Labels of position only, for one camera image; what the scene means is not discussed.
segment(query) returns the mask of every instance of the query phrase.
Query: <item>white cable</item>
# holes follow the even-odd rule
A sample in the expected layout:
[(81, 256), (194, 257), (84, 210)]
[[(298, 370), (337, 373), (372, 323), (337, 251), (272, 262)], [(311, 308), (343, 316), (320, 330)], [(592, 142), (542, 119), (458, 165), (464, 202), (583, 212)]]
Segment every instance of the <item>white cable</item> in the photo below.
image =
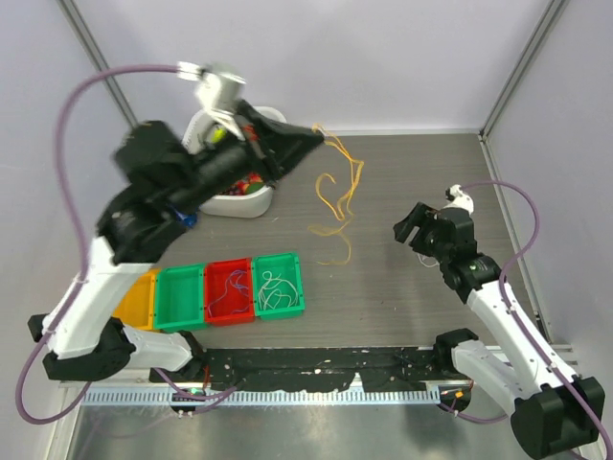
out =
[[(289, 299), (287, 302), (287, 305), (284, 308), (288, 309), (290, 307), (294, 307), (298, 305), (298, 289), (296, 289), (296, 287), (292, 283), (281, 278), (281, 275), (278, 275), (277, 277), (273, 278), (271, 271), (264, 271), (261, 276), (264, 280), (266, 280), (266, 282), (263, 285), (261, 285), (260, 292), (258, 292), (258, 298), (260, 300), (260, 305), (261, 305), (262, 310), (274, 310), (275, 308), (279, 306), (279, 304), (281, 303), (281, 299), (283, 299), (284, 297)], [(283, 294), (283, 292), (279, 288), (279, 285), (283, 283), (289, 285), (294, 291), (293, 299), (291, 295)], [(273, 295), (277, 296), (277, 303), (274, 306), (270, 305), (270, 299)]]

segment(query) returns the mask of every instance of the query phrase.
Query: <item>cable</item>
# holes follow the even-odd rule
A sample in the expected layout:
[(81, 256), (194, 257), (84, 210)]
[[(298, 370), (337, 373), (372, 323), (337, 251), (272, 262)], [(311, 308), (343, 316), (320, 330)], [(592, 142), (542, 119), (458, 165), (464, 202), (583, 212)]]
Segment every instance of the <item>cable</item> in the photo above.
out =
[(530, 208), (531, 208), (531, 210), (533, 212), (533, 216), (534, 216), (534, 230), (533, 230), (533, 234), (530, 237), (529, 241), (526, 243), (526, 245), (524, 247), (522, 247), (519, 251), (517, 251), (517, 253), (514, 254), (503, 265), (502, 270), (500, 272), (500, 277), (498, 278), (498, 287), (500, 288), (500, 293), (502, 295), (503, 301), (505, 302), (505, 305), (507, 306), (507, 308), (511, 312), (511, 316), (515, 320), (515, 322), (517, 323), (517, 326), (519, 327), (521, 332), (526, 336), (528, 341), (530, 341), (530, 343), (532, 344), (532, 346), (534, 347), (534, 349), (536, 350), (538, 355), (541, 357), (541, 359), (543, 359), (545, 361), (545, 363), (547, 364), (548, 368), (551, 369), (551, 371), (554, 373), (554, 375), (556, 375), (556, 377), (564, 384), (564, 387), (577, 400), (577, 402), (579, 403), (581, 408), (585, 411), (585, 413), (590, 418), (590, 420), (592, 421), (592, 423), (594, 424), (596, 429), (601, 434), (602, 440), (604, 441), (604, 445), (606, 446), (606, 458), (605, 458), (605, 460), (612, 460), (612, 458), (613, 458), (612, 457), (612, 455), (613, 455), (613, 445), (611, 444), (611, 439), (609, 438), (609, 435), (606, 432), (606, 429), (602, 425), (602, 422), (599, 420), (598, 416), (596, 415), (596, 413), (594, 413), (594, 411), (589, 406), (589, 404), (583, 399), (583, 397), (575, 389), (575, 387), (572, 385), (572, 383), (568, 379), (566, 379), (564, 377), (564, 375), (560, 372), (560, 370), (557, 368), (557, 366), (552, 365), (552, 364), (554, 364), (554, 362), (551, 360), (549, 355), (540, 347), (540, 345), (538, 344), (536, 339), (530, 334), (530, 332), (528, 331), (528, 328), (526, 327), (524, 322), (521, 320), (521, 317), (519, 316), (519, 314), (517, 313), (515, 308), (512, 306), (511, 300), (509, 299), (509, 295), (507, 293), (507, 288), (505, 286), (505, 281), (507, 280), (507, 273), (509, 273), (509, 269), (511, 268), (511, 266), (514, 263), (516, 263), (533, 246), (534, 242), (536, 241), (536, 237), (538, 236), (538, 232), (540, 231), (540, 215), (538, 213), (538, 210), (536, 209), (536, 205), (534, 204), (534, 201), (532, 200), (532, 198), (525, 191), (523, 191), (521, 188), (517, 187), (516, 185), (510, 184), (509, 182), (502, 181), (502, 180), (493, 180), (492, 179), (492, 180), (484, 180), (484, 181), (481, 181), (481, 182), (475, 182), (473, 184), (469, 184), (469, 185), (463, 186), (462, 190), (468, 191), (470, 189), (474, 189), (476, 187), (481, 187), (481, 186), (484, 186), (484, 185), (497, 185), (497, 186), (500, 186), (500, 187), (505, 187), (505, 188), (514, 190), (515, 192), (519, 193), (528, 202), (528, 204), (530, 205)]
[(196, 395), (193, 395), (192, 393), (188, 393), (187, 391), (179, 388), (171, 379), (169, 379), (169, 377), (166, 374), (164, 374), (164, 371), (162, 371), (162, 369), (160, 369), (159, 367), (154, 367), (153, 370), (160, 375), (162, 380), (165, 381), (170, 386), (170, 388), (176, 391), (183, 398), (189, 398), (195, 401), (210, 401), (210, 400), (216, 400), (218, 398), (222, 398), (223, 400), (225, 400), (228, 396), (230, 396), (232, 393), (237, 391), (237, 388), (235, 386), (231, 386), (227, 390), (224, 390), (220, 393), (215, 393), (214, 395), (196, 396)]
[(23, 389), (26, 381), (26, 377), (34, 364), (34, 360), (40, 354), (43, 347), (49, 341), (51, 335), (55, 332), (55, 329), (62, 318), (66, 315), (66, 312), (71, 308), (75, 299), (79, 295), (79, 292), (83, 286), (83, 283), (87, 280), (88, 270), (89, 270), (89, 261), (88, 261), (88, 250), (87, 250), (87, 240), (85, 237), (85, 230), (83, 229), (83, 224), (79, 217), (79, 212), (77, 210), (77, 206), (75, 205), (75, 200), (70, 192), (68, 176), (66, 172), (66, 164), (64, 158), (64, 134), (66, 130), (66, 126), (68, 124), (68, 117), (70, 116), (75, 104), (79, 97), (93, 84), (103, 81), (109, 77), (113, 77), (116, 75), (122, 74), (134, 74), (134, 73), (143, 73), (143, 72), (162, 72), (162, 73), (176, 73), (178, 67), (176, 65), (152, 65), (152, 64), (142, 64), (142, 65), (127, 65), (123, 67), (115, 67), (113, 69), (109, 69), (99, 74), (96, 74), (86, 80), (84, 80), (81, 84), (79, 84), (73, 91), (70, 93), (69, 97), (66, 99), (66, 102), (62, 106), (59, 116), (57, 117), (57, 124), (55, 130), (55, 141), (54, 141), (54, 166), (57, 174), (57, 182), (59, 184), (59, 189), (61, 192), (61, 197), (66, 206), (66, 210), (68, 212), (68, 217), (70, 218), (73, 229), (75, 230), (75, 234), (77, 236), (77, 242), (79, 247), (79, 278), (77, 281), (72, 284), (70, 288), (70, 292), (66, 296), (65, 300), (61, 304), (61, 307), (58, 309), (56, 316), (52, 319), (51, 324), (47, 328), (47, 332), (42, 336), (42, 338), (34, 345), (34, 349), (26, 359), (26, 362), (23, 366), (23, 369), (19, 373), (19, 377), (17, 378), (17, 384), (15, 386), (15, 405), (17, 407), (17, 412), (21, 416), (23, 420), (33, 425), (46, 425), (52, 422), (55, 422), (66, 414), (68, 414), (71, 410), (73, 410), (80, 402), (80, 400), (85, 396), (87, 389), (89, 388), (89, 383), (85, 383), (85, 386), (77, 396), (77, 398), (64, 410), (57, 413), (52, 417), (47, 417), (44, 419), (38, 419), (32, 416), (25, 407), (23, 402)]
[[(238, 292), (240, 292), (242, 295), (244, 295), (245, 297), (249, 297), (249, 287), (245, 286), (245, 285), (240, 285), (238, 283), (238, 280), (240, 279), (240, 277), (242, 275), (246, 275), (247, 272), (244, 270), (234, 270), (232, 273), (230, 273), (230, 275), (228, 276), (228, 278), (226, 278), (226, 282), (225, 282), (225, 290), (223, 292), (223, 294), (221, 294), (220, 297), (217, 297), (213, 302), (211, 302), (209, 305), (207, 305), (207, 312), (209, 313), (209, 317), (212, 318), (213, 317), (213, 311), (211, 310), (211, 307), (216, 304), (217, 302), (219, 302), (220, 300), (224, 299), (226, 295), (228, 295), (228, 293), (230, 292), (230, 290), (228, 289), (228, 285), (232, 286), (234, 289), (236, 289)], [(235, 281), (232, 280), (233, 276), (238, 275), (237, 279)], [(247, 306), (243, 309), (238, 309), (238, 310), (233, 310), (230, 314), (234, 314), (234, 313), (240, 313), (242, 311), (247, 311), (249, 309), (249, 304), (247, 303)]]
[[(289, 299), (289, 301), (287, 302), (287, 305), (284, 307), (285, 309), (289, 309), (290, 307), (294, 307), (296, 305), (298, 305), (298, 289), (296, 289), (296, 287), (293, 285), (293, 283), (284, 280), (283, 278), (281, 278), (281, 275), (273, 278), (272, 277), (272, 272), (271, 271), (264, 271), (263, 274), (261, 275), (262, 278), (264, 280), (266, 280), (266, 282), (261, 285), (260, 287), (260, 292), (258, 292), (258, 298), (260, 300), (260, 305), (261, 305), (261, 309), (262, 310), (274, 310), (276, 309), (279, 304), (281, 303), (281, 299), (282, 298), (287, 298)], [(274, 286), (269, 286), (270, 283), (273, 282), (277, 282), (276, 285)], [(279, 285), (281, 284), (287, 284), (289, 285), (292, 290), (294, 291), (294, 298), (292, 299), (291, 295), (289, 294), (283, 294), (282, 290), (279, 288)], [(271, 290), (272, 292), (270, 292), (270, 294), (268, 294), (268, 296), (266, 297), (265, 292), (267, 290)], [(269, 304), (269, 300), (273, 295), (277, 295), (277, 303), (273, 306), (271, 306)]]
[[(333, 175), (327, 172), (320, 174), (319, 177), (317, 177), (317, 180), (315, 180), (315, 193), (317, 194), (319, 199), (321, 199), (326, 204), (326, 206), (328, 206), (332, 210), (332, 213), (334, 214), (334, 217), (336, 218), (336, 220), (338, 220), (339, 222), (345, 222), (345, 223), (343, 223), (343, 225), (341, 225), (338, 228), (331, 228), (331, 227), (327, 227), (321, 224), (312, 224), (307, 229), (309, 232), (314, 233), (315, 235), (319, 235), (320, 237), (331, 237), (333, 235), (338, 235), (348, 247), (348, 255), (345, 261), (318, 262), (317, 264), (319, 265), (346, 265), (352, 259), (352, 242), (343, 233), (343, 230), (345, 230), (345, 227), (347, 227), (352, 222), (353, 218), (355, 217), (355, 214), (352, 212), (351, 203), (352, 203), (353, 194), (355, 193), (355, 190), (357, 189), (357, 186), (360, 183), (360, 178), (362, 176), (362, 168), (364, 168), (364, 162), (362, 160), (353, 159), (352, 156), (347, 151), (347, 149), (345, 149), (345, 146), (340, 141), (340, 139), (336, 137), (334, 134), (328, 133), (325, 129), (322, 128), (321, 125), (318, 125), (318, 124), (314, 125), (313, 130), (314, 131), (319, 130), (326, 137), (331, 137), (334, 140), (334, 142), (326, 140), (325, 144), (327, 146), (334, 147), (335, 149), (340, 151), (343, 155), (345, 155), (345, 157), (349, 160), (349, 164), (351, 168), (351, 175), (352, 175), (352, 185), (350, 186), (350, 188), (347, 190), (347, 192), (343, 196), (338, 198), (338, 201), (336, 201), (336, 207), (334, 207), (327, 199), (324, 198), (324, 196), (321, 193), (320, 188), (321, 188), (321, 183), (325, 178), (328, 178), (332, 182), (332, 184), (336, 184), (336, 179), (334, 178)], [(349, 215), (349, 217), (345, 216), (345, 213), (343, 212), (343, 203), (346, 203), (345, 206), (347, 208), (347, 214)]]
[[(192, 412), (193, 415), (199, 415), (199, 414), (204, 414), (205, 412), (209, 412), (213, 409), (215, 409), (216, 407), (218, 407), (221, 403), (223, 403), (225, 400), (227, 400), (230, 395), (232, 395), (232, 393), (234, 393), (236, 391), (236, 387), (232, 387), (232, 388), (228, 388), (226, 391), (224, 391), (223, 393), (219, 393), (217, 395), (215, 395), (217, 397), (217, 401), (212, 402), (211, 404), (208, 405), (204, 405), (201, 406), (199, 408), (197, 408), (196, 410), (194, 410)], [(195, 396), (188, 393), (189, 397), (192, 399), (195, 399)], [(91, 444), (94, 435), (95, 434), (101, 434), (102, 436), (105, 436), (107, 438), (111, 438), (111, 439), (130, 439), (130, 438), (134, 438), (136, 436), (139, 436), (141, 434), (143, 434), (146, 431), (149, 431), (152, 428), (155, 428), (158, 425), (161, 425), (163, 422), (165, 422), (166, 420), (169, 419), (177, 419), (180, 418), (177, 416), (177, 414), (175, 412), (170, 412), (168, 414), (166, 414), (164, 417), (161, 417), (159, 419), (157, 419), (154, 422), (151, 422), (148, 425), (143, 426), (142, 428), (137, 429), (136, 431), (132, 432), (132, 433), (128, 433), (128, 434), (115, 434), (115, 433), (109, 433), (107, 431), (104, 431), (103, 429), (101, 429), (101, 425), (102, 425), (102, 420), (103, 417), (100, 416), (98, 419), (94, 420), (94, 424), (92, 426), (91, 431), (88, 433), (87, 438), (85, 438), (85, 442), (83, 443), (82, 448), (80, 449), (79, 455), (77, 456), (77, 460), (83, 460), (85, 458), (85, 452), (87, 452), (87, 450), (89, 449), (89, 445)]]

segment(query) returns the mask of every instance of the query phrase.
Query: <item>floor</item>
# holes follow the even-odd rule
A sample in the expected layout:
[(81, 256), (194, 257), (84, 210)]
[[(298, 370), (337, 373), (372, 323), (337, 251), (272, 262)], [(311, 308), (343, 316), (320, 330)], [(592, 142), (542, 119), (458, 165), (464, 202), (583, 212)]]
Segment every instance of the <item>floor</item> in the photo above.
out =
[[(264, 216), (204, 217), (161, 261), (161, 266), (186, 265), (297, 251), (305, 314), (208, 328), (197, 332), (197, 338), (209, 347), (425, 346), (437, 334), (467, 327), (494, 344), (479, 318), (444, 285), (439, 270), (422, 266), (408, 246), (394, 241), (392, 232), (418, 201), (441, 207), (449, 186), (489, 178), (477, 136), (359, 136), (344, 142), (354, 158), (366, 163), (352, 201), (356, 217), (346, 230), (351, 261), (318, 264), (344, 260), (347, 246), (338, 237), (307, 231), (313, 223), (337, 223), (314, 192), (317, 176), (336, 177), (336, 185), (325, 181), (322, 187), (332, 202), (348, 190), (351, 179), (347, 160), (335, 149), (321, 147), (284, 180)], [(480, 249), (502, 265), (512, 250), (495, 192), (488, 187), (472, 196)], [(518, 300), (532, 311), (518, 270), (511, 283)]]

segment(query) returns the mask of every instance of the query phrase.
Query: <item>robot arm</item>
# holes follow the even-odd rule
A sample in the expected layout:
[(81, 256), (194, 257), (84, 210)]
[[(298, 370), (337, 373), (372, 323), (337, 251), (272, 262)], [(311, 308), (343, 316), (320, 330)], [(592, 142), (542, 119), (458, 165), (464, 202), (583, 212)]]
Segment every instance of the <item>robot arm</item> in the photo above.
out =
[[(507, 307), (498, 283), (500, 267), (477, 250), (470, 217), (472, 199), (458, 185), (446, 195), (450, 202), (441, 210), (418, 203), (394, 226), (396, 241), (406, 242), (417, 230), (409, 245), (421, 255), (436, 258), (445, 284), (486, 324), (511, 366), (466, 329), (437, 337), (434, 350), (439, 365), (470, 377), (500, 404), (511, 418), (515, 438), (532, 458), (596, 441), (598, 430), (551, 368), (556, 366), (572, 382), (599, 418), (604, 404), (602, 387), (594, 378), (581, 378), (557, 355), (523, 311), (509, 283), (505, 283), (511, 301)], [(546, 352), (551, 364), (543, 360), (529, 337)]]
[[(102, 212), (87, 280), (48, 342), (43, 365), (52, 380), (97, 381), (124, 368), (152, 367), (170, 371), (176, 380), (197, 376), (203, 356), (190, 333), (137, 331), (111, 318), (113, 311), (188, 230), (186, 215), (248, 173), (274, 185), (324, 140), (308, 128), (271, 121), (239, 100), (244, 81), (227, 67), (191, 70), (200, 81), (196, 96), (228, 135), (194, 155), (159, 121), (145, 122), (125, 137), (115, 162), (129, 185)], [(34, 340), (62, 303), (30, 319)]]

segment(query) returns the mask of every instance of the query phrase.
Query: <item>purple cable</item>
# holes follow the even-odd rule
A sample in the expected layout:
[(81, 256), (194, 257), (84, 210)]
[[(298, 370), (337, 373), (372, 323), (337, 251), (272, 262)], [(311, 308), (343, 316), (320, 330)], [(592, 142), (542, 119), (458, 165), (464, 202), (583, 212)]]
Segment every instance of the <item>purple cable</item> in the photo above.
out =
[(190, 398), (191, 400), (195, 400), (195, 401), (210, 401), (210, 400), (216, 400), (217, 398), (222, 398), (222, 401), (223, 401), (228, 396), (230, 396), (232, 393), (237, 391), (237, 388), (235, 386), (231, 386), (227, 390), (224, 390), (221, 393), (217, 393), (215, 395), (211, 395), (211, 396), (196, 396), (196, 395), (193, 395), (192, 393), (188, 393), (187, 391), (184, 391), (181, 388), (179, 388), (178, 386), (176, 386), (176, 384), (171, 379), (169, 379), (169, 377), (166, 374), (164, 374), (162, 369), (160, 369), (159, 367), (154, 367), (153, 370), (160, 375), (162, 380), (165, 381), (170, 386), (170, 388), (172, 388), (174, 391), (176, 391), (182, 397)]
[[(503, 300), (505, 302), (505, 305), (507, 306), (507, 308), (510, 309), (511, 308), (511, 300), (509, 299), (509, 295), (507, 294), (507, 289), (505, 287), (505, 280), (507, 279), (507, 273), (509, 272), (509, 269), (511, 268), (511, 266), (514, 263), (516, 263), (526, 253), (526, 251), (528, 251), (533, 246), (534, 241), (536, 240), (536, 237), (538, 236), (538, 232), (540, 231), (540, 215), (538, 214), (538, 210), (536, 209), (536, 205), (534, 204), (534, 201), (530, 198), (530, 196), (525, 191), (523, 191), (522, 189), (520, 189), (516, 185), (510, 184), (509, 182), (505, 182), (505, 181), (502, 181), (502, 180), (484, 180), (484, 181), (481, 181), (481, 182), (475, 182), (473, 184), (469, 184), (469, 185), (463, 186), (462, 190), (467, 191), (467, 190), (474, 189), (476, 187), (481, 187), (481, 186), (484, 186), (484, 185), (498, 185), (498, 186), (506, 187), (508, 189), (511, 189), (511, 190), (514, 190), (514, 191), (518, 192), (528, 202), (528, 204), (530, 205), (530, 208), (531, 208), (531, 210), (533, 212), (533, 215), (534, 215), (534, 230), (533, 230), (533, 235), (530, 237), (530, 240), (526, 243), (526, 245), (524, 247), (522, 247), (519, 251), (517, 251), (517, 253), (514, 254), (503, 265), (502, 270), (500, 272), (500, 278), (498, 279), (498, 286), (500, 288), (500, 293), (501, 293), (502, 298), (503, 298)], [(521, 332), (526, 336), (526, 338), (533, 345), (533, 347), (536, 350), (536, 352), (538, 353), (538, 355), (545, 361), (547, 366), (549, 366), (551, 368), (552, 372), (564, 384), (566, 389), (571, 393), (571, 395), (573, 395), (573, 397), (577, 400), (577, 402), (579, 403), (581, 408), (585, 411), (587, 416), (590, 418), (590, 420), (592, 421), (592, 423), (594, 424), (596, 429), (601, 434), (602, 440), (604, 441), (604, 445), (606, 446), (606, 458), (605, 458), (605, 460), (612, 460), (613, 445), (611, 444), (611, 439), (609, 438), (609, 435), (606, 432), (606, 429), (602, 425), (602, 422), (598, 419), (598, 416), (596, 415), (596, 413), (594, 413), (594, 411), (589, 406), (589, 404), (583, 399), (583, 397), (575, 389), (575, 387), (572, 385), (572, 383), (570, 381), (568, 381), (564, 377), (564, 375), (560, 372), (560, 370), (557, 367), (555, 367), (555, 366), (552, 367), (553, 361), (550, 359), (549, 355), (540, 347), (540, 345), (534, 339), (534, 337), (530, 334), (530, 332), (528, 331), (528, 328), (526, 327), (524, 322), (521, 320), (519, 314), (516, 311), (512, 310), (511, 311), (511, 316), (515, 320), (515, 322), (517, 323), (517, 326), (519, 327)], [(572, 452), (572, 453), (577, 458), (582, 458), (580, 455), (577, 455), (574, 452)]]
[[(449, 407), (447, 404), (444, 404), (441, 402), (439, 406), (442, 407), (447, 412), (451, 414), (455, 414), (455, 410), (453, 409), (453, 404), (451, 404), (451, 407)], [(507, 414), (503, 414), (499, 417), (494, 417), (493, 419), (481, 419), (479, 417), (473, 417), (472, 415), (463, 414), (462, 412), (458, 412), (457, 416), (458, 418), (462, 420), (466, 420), (467, 422), (472, 422), (477, 425), (497, 424), (498, 422), (502, 422), (503, 420), (507, 419)]]
[(90, 86), (97, 83), (98, 81), (103, 81), (109, 77), (113, 77), (115, 75), (121, 74), (134, 74), (134, 73), (142, 73), (142, 72), (162, 72), (162, 73), (176, 73), (178, 70), (176, 65), (153, 65), (153, 64), (142, 64), (142, 65), (127, 65), (123, 67), (116, 67), (114, 69), (109, 69), (99, 74), (96, 74), (87, 80), (84, 80), (81, 84), (79, 84), (70, 94), (63, 107), (59, 112), (59, 116), (57, 118), (56, 131), (55, 131), (55, 141), (54, 141), (54, 162), (57, 174), (57, 182), (59, 183), (59, 188), (61, 191), (61, 197), (64, 201), (64, 205), (66, 206), (66, 210), (68, 211), (68, 216), (73, 224), (73, 228), (75, 230), (75, 234), (77, 236), (77, 242), (79, 245), (79, 279), (76, 283), (73, 284), (72, 289), (69, 294), (66, 296), (66, 299), (62, 303), (61, 307), (57, 311), (57, 315), (51, 321), (51, 324), (47, 328), (47, 332), (42, 336), (42, 338), (34, 345), (34, 349), (26, 359), (26, 362), (17, 378), (17, 384), (15, 386), (15, 404), (17, 406), (17, 412), (21, 416), (23, 420), (33, 425), (46, 425), (52, 422), (55, 422), (66, 414), (68, 414), (71, 410), (73, 410), (80, 402), (80, 400), (85, 396), (87, 389), (89, 388), (89, 383), (85, 383), (85, 386), (77, 396), (77, 398), (64, 410), (54, 415), (53, 417), (48, 417), (45, 419), (37, 419), (28, 413), (28, 410), (25, 407), (23, 402), (23, 388), (26, 381), (26, 377), (34, 364), (34, 360), (40, 354), (43, 347), (49, 341), (49, 338), (54, 333), (57, 325), (61, 321), (61, 319), (66, 315), (66, 312), (70, 309), (70, 307), (75, 302), (75, 299), (79, 295), (79, 292), (83, 286), (83, 281), (87, 279), (88, 274), (88, 250), (87, 250), (87, 239), (85, 237), (85, 230), (83, 229), (83, 224), (79, 218), (79, 212), (77, 211), (77, 206), (75, 205), (75, 200), (70, 192), (68, 177), (66, 173), (66, 165), (64, 158), (64, 133), (66, 130), (66, 125), (68, 124), (68, 117), (75, 106), (79, 97), (87, 90)]

